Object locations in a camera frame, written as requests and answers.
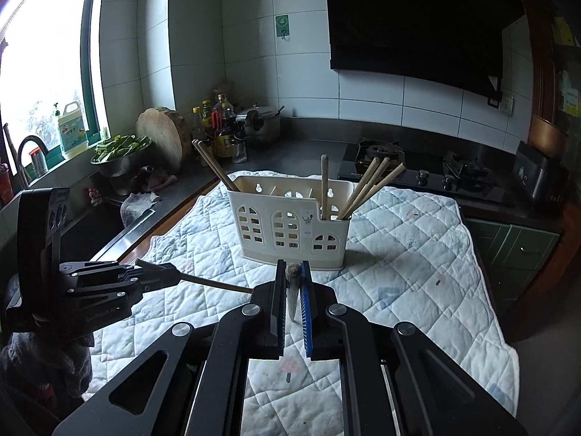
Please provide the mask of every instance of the range hood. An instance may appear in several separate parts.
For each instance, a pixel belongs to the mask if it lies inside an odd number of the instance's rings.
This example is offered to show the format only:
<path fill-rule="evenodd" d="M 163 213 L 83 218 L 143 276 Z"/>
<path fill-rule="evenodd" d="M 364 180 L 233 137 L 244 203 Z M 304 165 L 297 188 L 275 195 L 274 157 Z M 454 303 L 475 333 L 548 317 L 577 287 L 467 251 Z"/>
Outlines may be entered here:
<path fill-rule="evenodd" d="M 327 0 L 332 69 L 407 75 L 500 101 L 520 0 Z"/>

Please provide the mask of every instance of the faucet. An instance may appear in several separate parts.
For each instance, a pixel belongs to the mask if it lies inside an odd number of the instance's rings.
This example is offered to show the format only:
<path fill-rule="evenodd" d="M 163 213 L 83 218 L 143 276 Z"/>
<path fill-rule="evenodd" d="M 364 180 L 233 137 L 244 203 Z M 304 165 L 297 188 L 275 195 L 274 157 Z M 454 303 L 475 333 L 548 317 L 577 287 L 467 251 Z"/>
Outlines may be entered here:
<path fill-rule="evenodd" d="M 26 136 L 22 140 L 22 142 L 20 143 L 20 146 L 18 147 L 18 155 L 16 156 L 16 171 L 18 172 L 18 175 L 20 176 L 20 181 L 22 182 L 22 187 L 24 190 L 27 190 L 28 187 L 30 187 L 30 185 L 28 184 L 28 181 L 26 179 L 26 176 L 24 175 L 24 167 L 22 167 L 22 150 L 24 149 L 24 145 L 28 141 L 32 141 L 32 142 L 36 143 L 36 145 L 40 148 L 40 150 L 45 155 L 45 157 L 48 154 L 48 149 L 46 148 L 46 144 L 38 136 L 31 134 L 30 136 Z"/>

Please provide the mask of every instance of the chopstick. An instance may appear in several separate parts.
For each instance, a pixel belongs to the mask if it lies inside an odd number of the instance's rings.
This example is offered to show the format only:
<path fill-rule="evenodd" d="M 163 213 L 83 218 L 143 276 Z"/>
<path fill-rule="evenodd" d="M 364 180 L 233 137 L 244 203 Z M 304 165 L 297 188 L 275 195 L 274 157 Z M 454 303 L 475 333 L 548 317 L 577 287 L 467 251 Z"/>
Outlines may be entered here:
<path fill-rule="evenodd" d="M 207 164 L 212 168 L 214 173 L 218 176 L 220 180 L 223 181 L 224 185 L 228 190 L 232 192 L 239 192 L 240 190 L 238 187 L 230 180 L 230 177 L 226 175 L 222 167 L 217 163 L 216 159 L 212 154 L 210 154 L 202 144 L 202 141 L 192 141 L 192 144 L 196 148 L 196 150 L 200 153 L 200 155 L 204 158 Z"/>
<path fill-rule="evenodd" d="M 357 195 L 357 198 L 355 198 L 355 200 L 351 204 L 351 207 L 347 210 L 347 212 L 345 212 L 344 218 L 349 218 L 351 216 L 351 213 L 353 213 L 357 208 L 359 208 L 360 205 L 362 205 L 363 199 L 367 196 L 370 190 L 373 189 L 377 180 L 379 180 L 379 178 L 383 175 L 383 173 L 387 169 L 387 166 L 389 165 L 389 162 L 390 161 L 387 157 L 381 161 L 381 164 L 379 165 L 375 173 L 371 176 L 367 184 L 362 188 L 359 195 Z"/>
<path fill-rule="evenodd" d="M 165 267 L 159 266 L 157 264 L 152 264 L 151 262 L 146 262 L 142 259 L 137 259 L 135 261 L 135 265 L 139 267 L 143 267 L 144 269 L 152 269 L 152 270 L 162 270 Z M 230 290 L 232 292 L 241 292 L 243 294 L 251 294 L 252 288 L 248 287 L 241 287 L 240 285 L 231 285 L 225 284 L 223 282 L 217 282 L 215 280 L 210 280 L 207 278 L 201 278 L 195 275 L 184 274 L 183 272 L 179 273 L 182 280 L 192 282 L 193 284 L 205 285 L 207 287 L 214 287 L 214 288 L 222 288 L 223 290 Z"/>
<path fill-rule="evenodd" d="M 349 196 L 349 198 L 347 199 L 347 202 L 345 202 L 345 205 L 343 206 L 343 208 L 341 208 L 339 210 L 339 214 L 337 215 L 337 219 L 345 218 L 345 213 L 347 213 L 348 209 L 351 208 L 351 206 L 353 205 L 353 202 L 355 201 L 357 196 L 361 193 L 361 190 L 363 190 L 364 186 L 367 185 L 367 182 L 369 182 L 369 179 L 377 170 L 378 164 L 379 164 L 379 159 L 377 157 L 374 157 L 373 160 L 371 161 L 371 164 L 369 165 L 369 167 L 367 167 L 365 174 L 363 174 L 363 177 L 361 178 L 361 180 L 359 180 L 359 183 L 355 186 L 355 190 L 353 190 L 353 193 L 351 194 L 351 196 Z"/>
<path fill-rule="evenodd" d="M 374 186 L 369 193 L 362 199 L 361 202 L 353 209 L 354 211 L 363 205 L 366 201 L 368 201 L 372 196 L 374 196 L 377 192 L 379 192 L 383 187 L 385 187 L 388 183 L 390 183 L 394 178 L 396 178 L 399 174 L 401 174 L 406 169 L 403 163 L 399 164 L 395 169 L 393 169 L 385 178 Z"/>
<path fill-rule="evenodd" d="M 321 156 L 321 219 L 326 219 L 327 190 L 329 189 L 329 156 Z"/>

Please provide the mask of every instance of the countertop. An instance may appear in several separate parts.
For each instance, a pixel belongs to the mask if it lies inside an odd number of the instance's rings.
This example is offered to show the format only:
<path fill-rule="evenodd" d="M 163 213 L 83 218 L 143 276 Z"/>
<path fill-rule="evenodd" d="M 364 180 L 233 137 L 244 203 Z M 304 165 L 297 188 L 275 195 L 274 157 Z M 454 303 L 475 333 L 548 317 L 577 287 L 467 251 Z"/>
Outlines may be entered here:
<path fill-rule="evenodd" d="M 307 177 L 321 172 L 321 156 L 329 156 L 329 177 L 336 179 L 348 143 L 336 141 L 312 141 L 305 139 L 280 140 L 275 145 L 260 150 L 248 150 L 248 162 L 224 164 L 227 173 L 239 170 L 272 170 L 281 174 Z M 197 160 L 191 161 L 178 174 L 178 182 L 161 190 L 162 201 L 146 211 L 139 219 L 113 238 L 92 260 L 117 260 L 132 250 L 138 241 L 155 228 L 169 213 L 175 211 L 188 198 L 200 192 L 217 177 L 209 167 L 201 167 Z M 511 190 L 509 177 L 500 176 L 501 186 Z M 533 210 L 524 199 L 515 193 L 515 205 L 496 205 L 467 199 L 456 199 L 463 215 L 469 218 L 519 224 L 553 233 L 561 233 L 559 216 L 547 215 Z"/>

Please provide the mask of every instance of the cabinet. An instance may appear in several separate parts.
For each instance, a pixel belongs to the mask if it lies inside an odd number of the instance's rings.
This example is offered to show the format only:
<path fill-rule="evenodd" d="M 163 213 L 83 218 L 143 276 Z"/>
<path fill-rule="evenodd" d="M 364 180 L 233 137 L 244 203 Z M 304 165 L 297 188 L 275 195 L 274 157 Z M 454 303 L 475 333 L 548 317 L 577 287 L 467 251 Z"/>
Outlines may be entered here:
<path fill-rule="evenodd" d="M 467 218 L 489 277 L 497 313 L 505 313 L 545 264 L 559 235 L 515 224 Z"/>

